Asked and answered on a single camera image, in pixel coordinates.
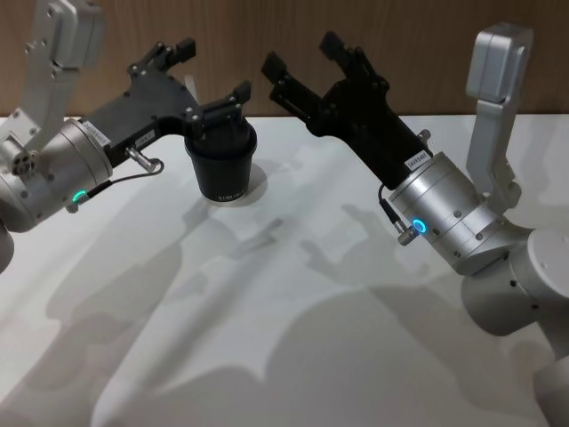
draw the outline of white table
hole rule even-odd
[[[345,144],[293,118],[251,121],[260,143],[237,206],[208,205],[168,137],[148,150],[163,175],[15,237],[0,426],[546,425],[531,387],[553,359],[541,331],[478,329],[461,278],[425,241],[397,244]],[[465,164],[472,117],[406,122]],[[566,116],[517,120],[513,221],[569,232],[567,135]]]

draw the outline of black cylindrical container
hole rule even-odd
[[[243,197],[249,186],[257,133],[245,120],[240,126],[206,132],[199,141],[186,139],[202,194],[214,202]]]

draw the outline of wooden wall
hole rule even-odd
[[[173,74],[196,78],[201,102],[253,83],[250,115],[282,115],[260,73],[276,50],[305,84],[323,93],[340,78],[318,50],[328,29],[361,45],[391,83],[399,113],[469,113],[464,88],[477,32],[500,20],[535,30],[523,90],[524,112],[569,112],[567,0],[99,0],[107,20],[100,63],[86,70],[69,107],[84,114],[122,92],[126,66],[157,40],[186,36],[198,54]],[[34,0],[0,0],[0,114],[17,105]]]

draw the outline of white sticker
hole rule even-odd
[[[409,169],[414,171],[415,169],[419,168],[420,166],[423,166],[424,164],[426,164],[429,160],[430,160],[429,153],[427,153],[427,151],[423,150],[423,151],[419,151],[417,154],[415,154],[409,160],[406,160],[405,165]]]
[[[107,138],[107,135],[105,135],[103,132],[101,132],[99,129],[97,129],[95,127],[95,125],[91,122],[83,122],[83,126],[85,126],[85,128],[91,133],[91,135],[93,136],[93,138],[95,140],[97,140],[97,142],[101,145],[101,146],[105,146],[105,145],[109,145],[110,144],[110,139]]]
[[[134,147],[136,147],[137,149],[143,149],[148,145],[149,142],[151,142],[155,138],[156,138],[156,132],[154,132],[154,129],[152,129],[146,135],[142,135],[138,140],[136,140],[134,142]]]

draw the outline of black cup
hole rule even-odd
[[[216,152],[215,141],[206,141],[209,147],[208,152],[204,152],[193,141],[186,140],[186,151],[192,159],[199,189],[214,202],[230,202],[247,193],[257,133],[247,122],[244,124],[246,128],[242,131],[245,132],[240,132],[242,140],[235,149],[225,147]]]

